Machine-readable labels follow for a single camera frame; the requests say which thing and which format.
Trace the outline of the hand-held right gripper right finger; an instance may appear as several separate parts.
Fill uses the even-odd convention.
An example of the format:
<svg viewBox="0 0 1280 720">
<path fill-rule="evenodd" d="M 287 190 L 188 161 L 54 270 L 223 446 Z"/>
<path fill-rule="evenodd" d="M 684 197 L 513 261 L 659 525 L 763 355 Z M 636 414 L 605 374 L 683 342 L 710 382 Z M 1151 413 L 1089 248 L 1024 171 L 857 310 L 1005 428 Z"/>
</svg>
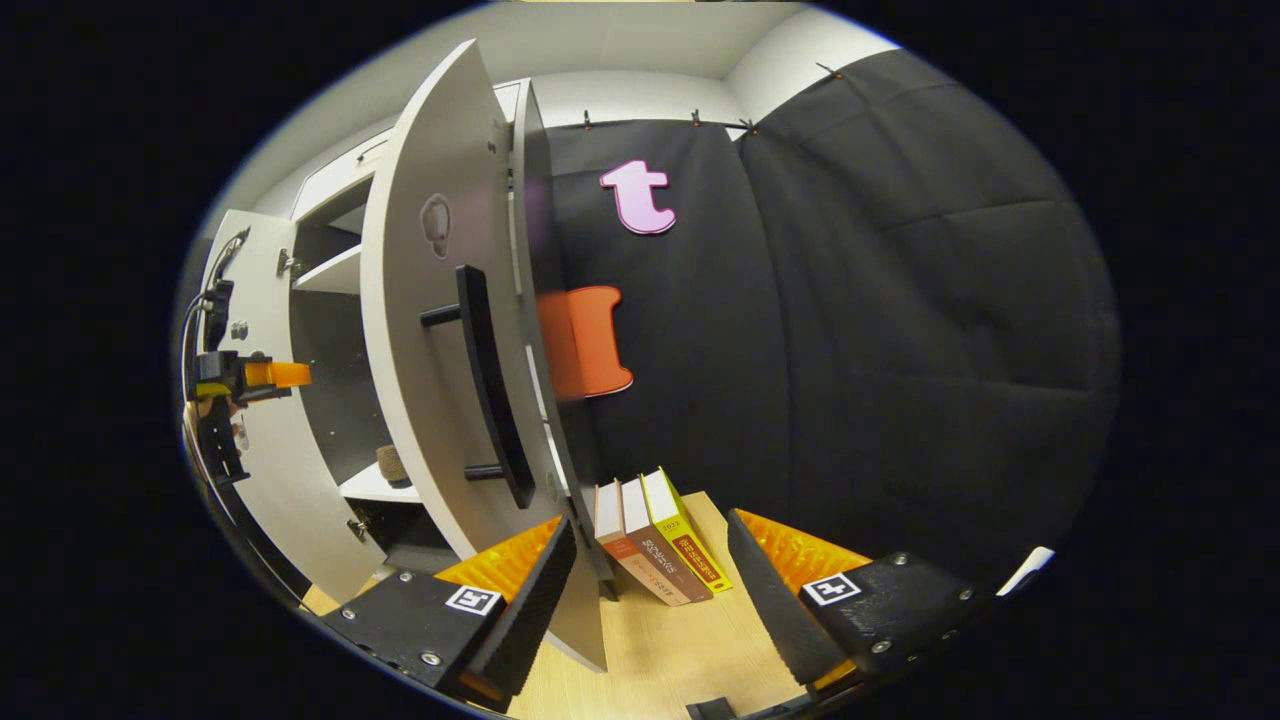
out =
<svg viewBox="0 0 1280 720">
<path fill-rule="evenodd" d="M 918 553 L 869 559 L 741 509 L 727 543 L 780 657 L 815 691 L 906 671 L 993 600 Z"/>
</svg>

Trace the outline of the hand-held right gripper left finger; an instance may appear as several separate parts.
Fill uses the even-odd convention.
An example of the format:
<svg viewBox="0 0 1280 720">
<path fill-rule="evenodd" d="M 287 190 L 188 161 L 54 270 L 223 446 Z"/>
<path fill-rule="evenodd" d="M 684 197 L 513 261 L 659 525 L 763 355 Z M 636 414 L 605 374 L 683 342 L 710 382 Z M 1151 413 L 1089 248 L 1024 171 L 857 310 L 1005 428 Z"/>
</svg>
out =
<svg viewBox="0 0 1280 720">
<path fill-rule="evenodd" d="M 402 571 L 321 615 L 339 638 L 435 694 L 503 714 L 577 556 L 562 516 L 428 575 Z"/>
</svg>

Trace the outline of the white shoe cabinet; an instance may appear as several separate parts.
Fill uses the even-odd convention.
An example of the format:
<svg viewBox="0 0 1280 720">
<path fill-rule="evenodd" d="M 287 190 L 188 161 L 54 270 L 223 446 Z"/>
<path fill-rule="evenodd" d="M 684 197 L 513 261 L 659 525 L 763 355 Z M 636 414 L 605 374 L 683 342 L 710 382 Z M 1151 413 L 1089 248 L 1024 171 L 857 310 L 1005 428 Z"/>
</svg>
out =
<svg viewBox="0 0 1280 720">
<path fill-rule="evenodd" d="M 385 480 L 378 470 L 374 459 L 375 446 L 390 443 L 390 434 L 381 416 L 369 357 L 365 348 L 362 313 L 358 301 L 360 286 L 360 236 L 364 227 L 364 213 L 376 170 L 379 158 L 390 137 L 390 129 L 362 140 L 352 149 L 315 170 L 303 182 L 294 202 L 293 217 L 300 223 L 296 237 L 296 252 L 310 269 L 297 270 L 300 278 L 293 283 L 291 295 L 291 332 L 294 359 L 306 361 L 319 380 L 317 389 L 303 389 L 302 402 L 314 424 L 317 446 L 343 495 L 357 510 L 374 503 L 417 503 L 419 497 L 410 480 Z M 532 340 L 535 331 L 541 331 L 534 322 L 536 272 L 529 265 L 532 250 L 525 237 L 526 229 L 535 229 L 534 240 L 553 240 L 548 228 L 539 234 L 534 228 L 536 222 L 547 219 L 550 213 L 550 190 L 534 188 L 527 197 L 517 200 L 515 190 L 508 190 L 508 240 L 512 241 L 509 264 L 512 279 L 517 290 L 512 291 L 515 306 L 521 313 L 521 332 L 526 345 L 527 363 L 534 395 L 539 402 L 541 421 L 547 428 L 549 457 L 545 461 L 530 459 L 531 469 L 539 462 L 552 462 L 556 466 L 553 477 L 561 495 L 571 498 L 575 511 L 585 511 L 586 527 L 594 527 L 595 488 L 585 479 L 588 460 L 594 456 L 575 457 L 576 464 L 566 475 L 562 447 L 557 445 L 550 429 L 550 410 L 543 407 L 547 400 L 543 393 L 539 363 L 550 369 L 550 360 L 543 363 L 544 350 L 552 350 L 553 340 L 567 340 L 572 325 L 559 336 L 540 341 L 535 351 Z M 356 430 L 346 439 L 332 433 L 339 432 L 339 420 L 356 421 Z"/>
</svg>

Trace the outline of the white cabinet door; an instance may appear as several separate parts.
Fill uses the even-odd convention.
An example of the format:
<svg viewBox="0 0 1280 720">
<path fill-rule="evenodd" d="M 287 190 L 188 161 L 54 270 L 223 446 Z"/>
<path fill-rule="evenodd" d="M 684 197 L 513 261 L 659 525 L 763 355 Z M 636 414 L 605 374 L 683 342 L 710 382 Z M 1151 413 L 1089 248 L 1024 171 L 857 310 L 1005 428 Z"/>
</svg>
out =
<svg viewBox="0 0 1280 720">
<path fill-rule="evenodd" d="M 275 363 L 296 360 L 292 282 L 276 270 L 280 254 L 294 251 L 296 231 L 285 218 L 236 209 L 218 222 L 206 275 L 225 245 L 241 232 L 247 234 L 224 269 L 234 288 L 221 350 L 241 356 L 261 352 Z M 357 597 L 387 555 L 372 538 L 353 533 L 357 518 L 321 455 L 303 391 L 251 402 L 233 421 L 247 436 L 241 460 L 250 475 L 234 488 L 256 548 L 300 597 L 311 589 L 337 603 Z"/>
<path fill-rule="evenodd" d="M 570 328 L 568 283 L 556 228 L 550 142 L 530 79 L 515 83 L 515 109 L 506 114 L 477 40 L 449 51 L 413 92 L 390 129 L 372 177 L 362 228 L 360 292 L 364 334 L 378 400 L 392 441 L 430 518 L 466 559 L 511 536 L 562 516 L 573 529 L 577 557 L 559 597 L 547 639 L 594 673 L 608 669 L 602 602 L 613 591 L 612 571 L 594 544 L 585 511 L 557 492 L 552 462 L 532 469 L 529 509 L 520 510 L 502 479 L 468 482 L 465 466 L 497 461 L 481 415 L 461 322 L 422 328 L 419 314 L 456 304 L 454 269 L 486 274 L 495 340 L 518 434 L 530 464 L 545 461 L 547 428 L 530 383 L 521 313 L 512 291 L 508 190 L 524 200 L 550 190 L 550 213 L 536 222 L 529 265 L 534 281 L 532 347 Z M 594 456 L 581 484 L 602 474 L 598 442 L 585 404 L 573 340 L 553 340 L 539 375 L 543 407 L 562 447 L 566 471 L 575 457 Z"/>
</svg>

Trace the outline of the grey and brown book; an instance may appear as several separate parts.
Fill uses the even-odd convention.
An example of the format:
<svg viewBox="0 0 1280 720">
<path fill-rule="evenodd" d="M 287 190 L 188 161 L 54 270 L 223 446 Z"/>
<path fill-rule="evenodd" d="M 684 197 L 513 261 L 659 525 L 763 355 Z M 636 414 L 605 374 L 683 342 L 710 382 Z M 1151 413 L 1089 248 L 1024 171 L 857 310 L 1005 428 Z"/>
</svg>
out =
<svg viewBox="0 0 1280 720">
<path fill-rule="evenodd" d="M 637 570 L 654 594 L 669 606 L 710 600 L 712 592 L 695 578 L 650 519 L 643 482 L 623 482 L 620 498 L 625 537 L 641 559 Z"/>
</svg>

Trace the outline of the black backdrop cloth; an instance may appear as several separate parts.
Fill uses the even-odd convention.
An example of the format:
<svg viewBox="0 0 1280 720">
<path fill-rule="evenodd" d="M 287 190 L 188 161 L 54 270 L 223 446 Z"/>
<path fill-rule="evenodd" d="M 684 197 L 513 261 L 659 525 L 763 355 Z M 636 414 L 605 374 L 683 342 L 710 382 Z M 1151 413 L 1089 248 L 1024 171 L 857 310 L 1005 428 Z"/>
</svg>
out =
<svg viewBox="0 0 1280 720">
<path fill-rule="evenodd" d="M 1114 288 L 1056 170 L 906 50 L 754 133 L 553 128 L 570 290 L 620 291 L 628 388 L 586 402 L 599 477 L 992 593 L 1094 487 L 1119 398 Z"/>
</svg>

